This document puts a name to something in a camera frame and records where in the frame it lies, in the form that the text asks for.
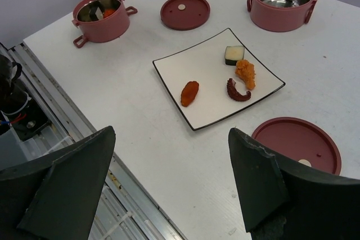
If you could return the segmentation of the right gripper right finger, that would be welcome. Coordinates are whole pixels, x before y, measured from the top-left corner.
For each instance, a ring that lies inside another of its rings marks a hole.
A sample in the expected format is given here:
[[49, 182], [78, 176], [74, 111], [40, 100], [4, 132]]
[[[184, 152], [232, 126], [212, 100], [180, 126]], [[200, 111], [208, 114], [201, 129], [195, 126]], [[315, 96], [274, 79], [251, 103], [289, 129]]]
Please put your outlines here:
[[237, 128], [228, 145], [252, 239], [359, 238], [359, 180], [303, 165]]

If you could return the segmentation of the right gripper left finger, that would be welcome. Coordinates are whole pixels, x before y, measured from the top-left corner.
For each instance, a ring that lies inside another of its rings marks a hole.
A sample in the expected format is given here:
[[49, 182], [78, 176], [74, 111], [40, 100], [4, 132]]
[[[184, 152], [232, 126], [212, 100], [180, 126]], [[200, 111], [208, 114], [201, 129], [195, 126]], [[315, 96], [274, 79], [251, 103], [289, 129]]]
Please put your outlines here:
[[115, 140], [107, 126], [1, 170], [1, 239], [88, 239]]

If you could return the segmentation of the fried chicken drumstick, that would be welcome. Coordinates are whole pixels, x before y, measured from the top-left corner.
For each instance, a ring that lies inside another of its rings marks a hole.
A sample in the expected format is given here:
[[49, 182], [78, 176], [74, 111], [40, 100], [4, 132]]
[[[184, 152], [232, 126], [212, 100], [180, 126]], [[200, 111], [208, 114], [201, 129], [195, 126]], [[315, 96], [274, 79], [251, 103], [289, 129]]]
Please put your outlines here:
[[107, 18], [109, 16], [111, 16], [116, 10], [115, 9], [106, 9], [104, 12], [103, 12], [103, 18]]

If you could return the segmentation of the dark red sausage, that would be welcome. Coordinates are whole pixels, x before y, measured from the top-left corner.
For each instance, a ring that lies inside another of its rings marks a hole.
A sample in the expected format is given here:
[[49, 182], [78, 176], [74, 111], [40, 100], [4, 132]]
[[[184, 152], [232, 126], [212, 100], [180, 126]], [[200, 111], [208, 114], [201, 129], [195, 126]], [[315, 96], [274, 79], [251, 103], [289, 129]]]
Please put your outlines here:
[[236, 82], [232, 78], [227, 80], [227, 93], [229, 98], [237, 102], [245, 102], [251, 98], [251, 91], [247, 90], [246, 94], [237, 91]]

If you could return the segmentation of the orange fried chicken piece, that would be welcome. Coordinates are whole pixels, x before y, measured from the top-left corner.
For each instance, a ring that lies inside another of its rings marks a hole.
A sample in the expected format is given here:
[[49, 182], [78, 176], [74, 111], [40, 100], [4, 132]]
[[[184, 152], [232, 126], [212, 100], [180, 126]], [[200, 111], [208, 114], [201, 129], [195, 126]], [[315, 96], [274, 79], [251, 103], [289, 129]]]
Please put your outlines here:
[[253, 90], [255, 88], [254, 65], [248, 60], [237, 61], [235, 74], [245, 83], [248, 90]]

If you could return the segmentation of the white square plate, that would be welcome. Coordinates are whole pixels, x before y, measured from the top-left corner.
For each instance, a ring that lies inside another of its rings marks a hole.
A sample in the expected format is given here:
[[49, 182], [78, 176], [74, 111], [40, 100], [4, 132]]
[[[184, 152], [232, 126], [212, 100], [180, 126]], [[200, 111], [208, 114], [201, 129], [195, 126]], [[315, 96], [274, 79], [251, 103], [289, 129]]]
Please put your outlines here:
[[[246, 87], [235, 74], [235, 67], [226, 65], [224, 54], [226, 47], [240, 45], [242, 42], [227, 28], [201, 43], [152, 62], [164, 87], [193, 131], [229, 118], [285, 86], [282, 79], [246, 49], [244, 58], [254, 65], [255, 88], [248, 101], [232, 100], [226, 87], [229, 78], [234, 79], [236, 89], [241, 94], [246, 93]], [[195, 100], [184, 107], [181, 105], [181, 91], [189, 81], [199, 83], [199, 92]]]

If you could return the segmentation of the orange fried nugget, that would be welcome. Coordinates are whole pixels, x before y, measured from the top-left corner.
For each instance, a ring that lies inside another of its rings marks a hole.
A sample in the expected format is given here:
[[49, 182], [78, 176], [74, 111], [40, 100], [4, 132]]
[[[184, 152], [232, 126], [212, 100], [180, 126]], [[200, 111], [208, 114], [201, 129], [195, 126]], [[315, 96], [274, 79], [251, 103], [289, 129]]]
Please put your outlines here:
[[196, 98], [199, 91], [199, 83], [197, 81], [189, 81], [181, 93], [181, 105], [189, 106]]

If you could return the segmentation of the sushi roll yellow top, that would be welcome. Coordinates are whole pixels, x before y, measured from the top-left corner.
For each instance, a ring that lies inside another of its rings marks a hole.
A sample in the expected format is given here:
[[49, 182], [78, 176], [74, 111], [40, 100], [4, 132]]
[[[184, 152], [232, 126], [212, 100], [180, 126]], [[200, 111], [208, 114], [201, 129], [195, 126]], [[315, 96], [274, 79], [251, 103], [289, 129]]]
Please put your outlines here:
[[236, 66], [237, 62], [244, 58], [244, 55], [244, 46], [227, 46], [224, 53], [225, 64], [229, 66]]

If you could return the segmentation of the sushi roll white top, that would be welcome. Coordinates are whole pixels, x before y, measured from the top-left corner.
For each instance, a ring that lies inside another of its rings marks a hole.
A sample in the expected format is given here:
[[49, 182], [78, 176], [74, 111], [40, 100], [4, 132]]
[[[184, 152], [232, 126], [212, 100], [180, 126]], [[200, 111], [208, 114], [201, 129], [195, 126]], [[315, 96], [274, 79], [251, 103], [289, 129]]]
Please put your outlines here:
[[105, 9], [102, 5], [93, 5], [89, 10], [89, 18], [91, 21], [99, 21], [103, 19]]

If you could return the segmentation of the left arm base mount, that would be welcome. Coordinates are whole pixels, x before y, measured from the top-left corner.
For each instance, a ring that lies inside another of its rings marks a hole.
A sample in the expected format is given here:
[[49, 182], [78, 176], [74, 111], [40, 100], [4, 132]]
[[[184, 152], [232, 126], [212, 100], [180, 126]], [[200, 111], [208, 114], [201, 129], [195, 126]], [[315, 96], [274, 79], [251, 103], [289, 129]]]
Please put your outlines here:
[[1, 114], [3, 123], [14, 128], [21, 141], [26, 141], [48, 126], [51, 121], [20, 80], [23, 67], [1, 55]]

